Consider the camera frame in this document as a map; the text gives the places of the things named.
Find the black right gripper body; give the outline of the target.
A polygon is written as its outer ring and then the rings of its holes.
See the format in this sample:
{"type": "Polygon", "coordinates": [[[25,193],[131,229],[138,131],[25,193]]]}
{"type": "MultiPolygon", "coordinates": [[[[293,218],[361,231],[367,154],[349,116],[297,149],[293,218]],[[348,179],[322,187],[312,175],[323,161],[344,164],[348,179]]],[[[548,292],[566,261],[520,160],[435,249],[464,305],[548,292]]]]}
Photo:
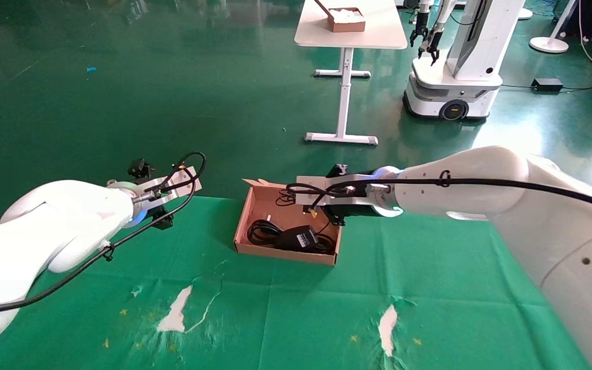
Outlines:
{"type": "Polygon", "coordinates": [[[328,218],[379,216],[371,205],[360,204],[352,199],[332,199],[323,206],[323,211],[328,218]]]}

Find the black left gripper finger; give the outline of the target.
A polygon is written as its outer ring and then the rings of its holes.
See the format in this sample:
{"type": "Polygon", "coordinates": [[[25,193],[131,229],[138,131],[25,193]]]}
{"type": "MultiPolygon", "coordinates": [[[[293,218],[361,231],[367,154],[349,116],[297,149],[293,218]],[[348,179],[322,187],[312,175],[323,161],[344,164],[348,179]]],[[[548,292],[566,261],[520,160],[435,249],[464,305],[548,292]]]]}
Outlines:
{"type": "Polygon", "coordinates": [[[167,213],[159,218],[152,218],[151,227],[159,230],[166,230],[173,227],[174,216],[167,210],[167,213]]]}
{"type": "Polygon", "coordinates": [[[139,158],[131,162],[127,174],[136,180],[150,180],[154,171],[155,168],[151,164],[139,158]]]}

